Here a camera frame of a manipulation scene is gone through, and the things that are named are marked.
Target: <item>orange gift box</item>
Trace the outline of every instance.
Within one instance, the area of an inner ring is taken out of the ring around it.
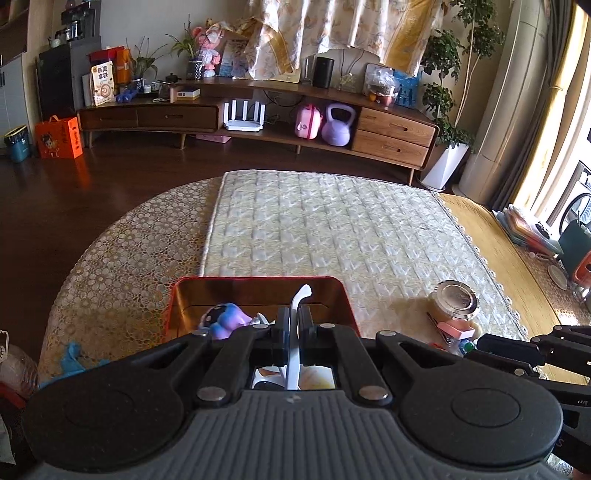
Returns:
[[[82,155],[78,119],[59,119],[53,115],[48,122],[35,126],[35,138],[41,158],[77,158]]]

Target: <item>tv stand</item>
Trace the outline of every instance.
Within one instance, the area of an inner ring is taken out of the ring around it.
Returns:
[[[201,96],[192,102],[154,103],[151,98],[131,103],[107,103],[84,108],[78,112],[80,127],[95,131],[164,131],[181,135],[184,148],[187,134],[211,133],[227,137],[251,138],[266,142],[294,145],[297,154],[302,147],[317,148],[360,158],[383,161],[410,169],[408,184],[416,170],[423,170],[437,138],[437,127],[419,111],[397,105],[389,108],[370,102],[366,97],[336,89],[273,80],[233,80],[213,77],[187,81],[184,85],[198,86]],[[351,127],[351,142],[334,147],[320,136],[314,140],[296,137],[293,125],[278,122],[266,124],[258,132],[226,130],[222,125],[223,99],[252,99],[255,90],[285,92],[306,97],[306,102],[326,100],[347,103],[357,110]]]

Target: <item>red tray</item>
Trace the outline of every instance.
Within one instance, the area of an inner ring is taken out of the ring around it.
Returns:
[[[117,52],[124,49],[125,47],[114,47],[107,48],[106,50],[94,51],[89,55],[90,63],[93,65],[98,65],[107,61],[112,61],[114,65],[115,60],[117,59]]]
[[[315,323],[337,323],[359,329],[343,284],[333,277],[185,277],[173,285],[168,305],[167,337],[195,330],[201,316],[218,303],[231,302],[247,315],[262,313],[275,320],[279,307],[290,305],[304,284],[312,296],[303,301]]]

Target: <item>purple kettlebell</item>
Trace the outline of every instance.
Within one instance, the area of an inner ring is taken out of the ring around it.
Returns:
[[[335,120],[332,117],[332,110],[336,108],[339,110],[345,110],[351,114],[349,121],[347,123],[342,122],[341,120]],[[328,107],[326,107],[326,123],[322,127],[322,138],[326,143],[329,145],[334,145],[335,147],[344,147],[349,140],[351,140],[351,125],[353,125],[353,121],[355,120],[355,109],[352,106],[344,105],[342,103],[332,103]]]

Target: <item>metal screw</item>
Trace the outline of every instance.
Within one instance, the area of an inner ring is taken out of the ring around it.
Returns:
[[[388,391],[377,385],[369,385],[359,389],[359,396],[365,400],[379,401],[383,400],[388,396]]]
[[[226,391],[220,387],[203,387],[197,391],[197,396],[203,401],[220,401],[226,396]]]

